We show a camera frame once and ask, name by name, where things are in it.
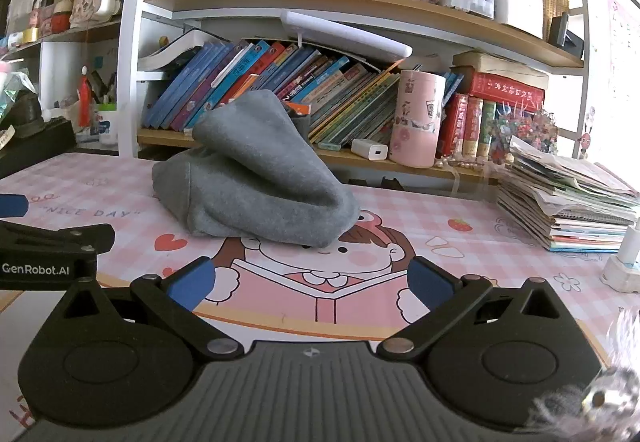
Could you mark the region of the white bottle on desk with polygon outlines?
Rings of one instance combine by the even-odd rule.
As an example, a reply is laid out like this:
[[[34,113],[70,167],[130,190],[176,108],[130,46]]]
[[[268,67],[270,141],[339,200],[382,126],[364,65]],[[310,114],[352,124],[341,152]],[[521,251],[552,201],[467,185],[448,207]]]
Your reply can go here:
[[[615,291],[638,293],[640,232],[639,223],[627,227],[620,249],[606,261],[601,281]]]

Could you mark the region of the white wooden bookshelf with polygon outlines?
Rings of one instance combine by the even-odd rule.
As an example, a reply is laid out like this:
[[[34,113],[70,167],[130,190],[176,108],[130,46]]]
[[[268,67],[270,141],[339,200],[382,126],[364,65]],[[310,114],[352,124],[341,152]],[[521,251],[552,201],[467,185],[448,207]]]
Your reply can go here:
[[[282,12],[292,10],[393,38],[416,55],[427,44],[481,48],[534,69],[581,76],[582,60],[533,35],[461,10],[413,0],[125,0],[120,17],[116,106],[118,153],[137,157],[138,131],[150,92],[138,70],[142,48],[163,34],[200,28],[224,38],[282,38]]]

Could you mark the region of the yellow tape roll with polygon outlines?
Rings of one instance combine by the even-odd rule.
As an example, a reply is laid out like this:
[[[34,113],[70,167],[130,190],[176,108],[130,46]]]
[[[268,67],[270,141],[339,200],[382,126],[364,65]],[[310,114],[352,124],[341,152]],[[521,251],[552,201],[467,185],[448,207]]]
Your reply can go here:
[[[29,27],[22,32],[22,43],[32,44],[39,40],[39,29],[37,27]]]

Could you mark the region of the white bar desk lamp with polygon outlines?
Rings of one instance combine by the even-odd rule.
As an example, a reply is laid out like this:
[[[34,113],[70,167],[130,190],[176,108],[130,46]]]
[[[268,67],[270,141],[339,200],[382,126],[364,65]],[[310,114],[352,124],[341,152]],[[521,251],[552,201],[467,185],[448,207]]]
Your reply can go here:
[[[410,57],[413,52],[411,46],[382,35],[292,10],[281,12],[280,20],[284,30],[299,42],[344,50],[369,59],[395,62]]]

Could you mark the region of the red round jar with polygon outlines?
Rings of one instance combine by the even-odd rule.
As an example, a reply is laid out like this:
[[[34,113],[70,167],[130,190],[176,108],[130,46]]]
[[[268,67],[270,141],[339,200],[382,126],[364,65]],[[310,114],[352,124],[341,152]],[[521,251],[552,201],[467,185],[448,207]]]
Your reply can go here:
[[[51,31],[53,34],[63,33],[70,28],[70,16],[73,12],[73,2],[64,0],[54,6],[51,17]]]

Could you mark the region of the white storage box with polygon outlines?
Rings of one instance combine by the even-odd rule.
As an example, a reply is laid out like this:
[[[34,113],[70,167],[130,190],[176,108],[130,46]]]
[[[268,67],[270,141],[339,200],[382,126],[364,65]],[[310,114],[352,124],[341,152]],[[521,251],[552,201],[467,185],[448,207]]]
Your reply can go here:
[[[543,38],[544,0],[495,0],[494,20]]]

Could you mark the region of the white power adapter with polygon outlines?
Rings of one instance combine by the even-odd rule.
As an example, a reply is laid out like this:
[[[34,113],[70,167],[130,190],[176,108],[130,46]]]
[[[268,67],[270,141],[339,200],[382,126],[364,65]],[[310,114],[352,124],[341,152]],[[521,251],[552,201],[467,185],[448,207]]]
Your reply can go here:
[[[388,146],[372,139],[354,139],[350,150],[354,155],[368,161],[383,161],[388,156]]]

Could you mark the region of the pink cartoon cylinder tin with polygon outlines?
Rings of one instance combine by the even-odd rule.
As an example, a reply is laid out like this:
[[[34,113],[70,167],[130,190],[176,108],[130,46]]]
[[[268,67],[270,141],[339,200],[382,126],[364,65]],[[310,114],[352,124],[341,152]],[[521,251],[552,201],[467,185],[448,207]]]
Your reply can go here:
[[[390,136],[390,160],[414,169],[434,165],[445,82],[438,74],[401,72]]]

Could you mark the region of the fluffy crystal charm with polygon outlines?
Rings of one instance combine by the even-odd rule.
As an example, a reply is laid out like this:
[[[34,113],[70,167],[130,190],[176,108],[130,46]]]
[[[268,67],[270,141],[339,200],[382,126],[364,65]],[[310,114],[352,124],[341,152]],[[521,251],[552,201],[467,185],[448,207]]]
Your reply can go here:
[[[562,441],[639,439],[639,311],[622,309],[610,329],[608,367],[586,388],[563,387],[534,399],[528,432]]]

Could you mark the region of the pink cartoon desk mat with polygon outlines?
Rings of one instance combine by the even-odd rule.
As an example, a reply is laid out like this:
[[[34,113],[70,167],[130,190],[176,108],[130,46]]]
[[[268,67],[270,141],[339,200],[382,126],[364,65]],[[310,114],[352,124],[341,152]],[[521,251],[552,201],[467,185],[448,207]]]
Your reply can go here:
[[[600,254],[532,245],[486,203],[357,187],[356,223],[326,247],[198,237],[158,201],[155,163],[67,154],[6,177],[13,223],[109,224],[95,279],[78,279],[28,335],[3,341],[29,441],[561,441],[528,432],[534,399],[586,388],[608,329],[637,309],[600,280]],[[193,311],[244,354],[209,360],[137,310],[130,284],[197,258],[216,267]],[[376,355],[428,313],[407,273],[423,257],[492,292],[410,361]]]

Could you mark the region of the grey fleece garment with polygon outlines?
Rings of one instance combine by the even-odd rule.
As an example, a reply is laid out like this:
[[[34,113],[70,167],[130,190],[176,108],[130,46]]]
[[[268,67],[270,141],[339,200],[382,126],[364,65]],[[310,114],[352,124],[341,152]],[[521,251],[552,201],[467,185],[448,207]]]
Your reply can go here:
[[[270,90],[204,113],[196,147],[152,168],[160,203],[191,233],[326,247],[360,214]]]

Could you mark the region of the red tassel pendant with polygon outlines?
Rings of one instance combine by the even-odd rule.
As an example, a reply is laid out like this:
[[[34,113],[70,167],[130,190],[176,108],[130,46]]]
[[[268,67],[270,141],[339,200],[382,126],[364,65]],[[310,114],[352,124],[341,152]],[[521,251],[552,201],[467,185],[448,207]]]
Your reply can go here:
[[[80,84],[77,90],[78,94],[78,125],[81,129],[92,127],[92,96],[93,91],[88,79],[88,68],[81,67]]]

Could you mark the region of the stack of paper booklets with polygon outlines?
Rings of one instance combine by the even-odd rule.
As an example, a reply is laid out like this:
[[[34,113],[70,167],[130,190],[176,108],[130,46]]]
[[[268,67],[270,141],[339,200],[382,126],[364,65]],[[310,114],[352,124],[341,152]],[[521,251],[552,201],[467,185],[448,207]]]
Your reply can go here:
[[[497,203],[551,252],[615,253],[639,220],[639,191],[587,160],[555,156],[513,137]]]

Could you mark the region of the white jar green lid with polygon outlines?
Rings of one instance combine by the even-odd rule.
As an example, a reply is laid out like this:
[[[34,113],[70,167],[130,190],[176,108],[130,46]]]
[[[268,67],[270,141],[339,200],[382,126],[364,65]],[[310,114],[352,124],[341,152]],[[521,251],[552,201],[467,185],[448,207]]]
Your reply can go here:
[[[96,113],[99,140],[103,145],[113,146],[118,143],[118,111],[115,104],[101,104]]]

